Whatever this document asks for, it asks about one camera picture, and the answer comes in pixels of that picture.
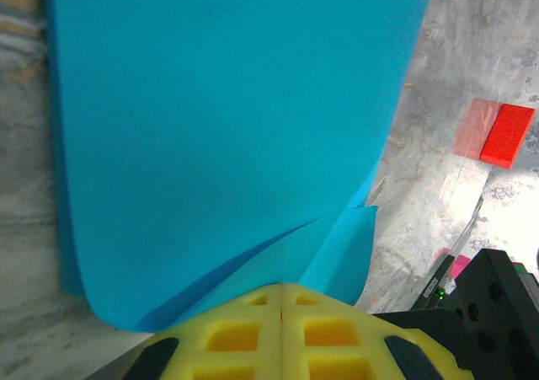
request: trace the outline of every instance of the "blue paper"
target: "blue paper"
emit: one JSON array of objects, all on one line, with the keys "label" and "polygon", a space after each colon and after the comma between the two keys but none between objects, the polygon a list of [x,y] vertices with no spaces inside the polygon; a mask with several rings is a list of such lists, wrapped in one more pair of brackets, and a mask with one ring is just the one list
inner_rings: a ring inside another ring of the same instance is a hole
[{"label": "blue paper", "polygon": [[358,295],[374,217],[351,207],[427,1],[49,0],[64,283],[137,331],[270,280]]}]

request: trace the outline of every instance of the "pink object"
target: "pink object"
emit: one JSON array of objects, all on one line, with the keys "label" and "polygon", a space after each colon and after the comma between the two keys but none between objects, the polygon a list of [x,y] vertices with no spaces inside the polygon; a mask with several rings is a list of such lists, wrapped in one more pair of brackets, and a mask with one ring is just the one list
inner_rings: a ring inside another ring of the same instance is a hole
[{"label": "pink object", "polygon": [[501,107],[500,102],[475,98],[470,103],[456,133],[453,152],[456,155],[479,160]]},{"label": "pink object", "polygon": [[470,261],[471,261],[470,258],[464,255],[458,255],[455,259],[455,263],[453,263],[453,266],[451,267],[452,278],[456,279],[462,273],[464,268],[467,267]]},{"label": "pink object", "polygon": [[[440,249],[435,255],[435,260],[440,258],[440,255],[447,254],[448,252],[449,252],[448,248],[444,247],[444,248]],[[455,262],[453,262],[453,265],[451,266],[451,270],[449,272],[451,277],[453,279],[456,279],[462,273],[464,268],[467,267],[467,265],[470,263],[470,261],[471,261],[470,258],[468,258],[468,257],[466,257],[464,255],[458,255],[455,258]]]}]

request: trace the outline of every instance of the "marble surface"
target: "marble surface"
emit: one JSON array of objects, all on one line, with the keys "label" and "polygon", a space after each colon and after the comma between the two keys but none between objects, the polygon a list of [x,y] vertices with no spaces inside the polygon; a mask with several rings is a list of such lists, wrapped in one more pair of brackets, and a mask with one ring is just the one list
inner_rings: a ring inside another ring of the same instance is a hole
[{"label": "marble surface", "polygon": [[[138,344],[61,292],[42,0],[0,0],[0,378],[77,380]],[[462,251],[505,249],[537,273],[539,121],[515,168],[451,153],[473,98],[539,104],[539,0],[431,0],[370,202],[380,206],[359,305],[407,308],[478,197]]]}]

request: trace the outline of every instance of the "black rubber strip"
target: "black rubber strip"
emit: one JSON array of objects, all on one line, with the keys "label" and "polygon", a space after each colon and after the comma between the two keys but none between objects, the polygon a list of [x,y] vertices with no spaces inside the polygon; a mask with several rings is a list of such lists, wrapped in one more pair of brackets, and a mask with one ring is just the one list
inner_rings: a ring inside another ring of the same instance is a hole
[{"label": "black rubber strip", "polygon": [[444,380],[419,346],[399,336],[384,340],[406,380]]},{"label": "black rubber strip", "polygon": [[122,380],[159,380],[178,347],[176,338],[166,338],[145,348]]}]

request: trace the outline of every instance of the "red foam block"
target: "red foam block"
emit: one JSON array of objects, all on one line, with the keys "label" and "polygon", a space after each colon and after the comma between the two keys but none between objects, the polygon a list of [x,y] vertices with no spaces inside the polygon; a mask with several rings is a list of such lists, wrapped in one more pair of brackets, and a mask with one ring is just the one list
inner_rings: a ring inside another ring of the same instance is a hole
[{"label": "red foam block", "polygon": [[513,168],[535,114],[532,108],[503,104],[481,151],[481,161]]}]

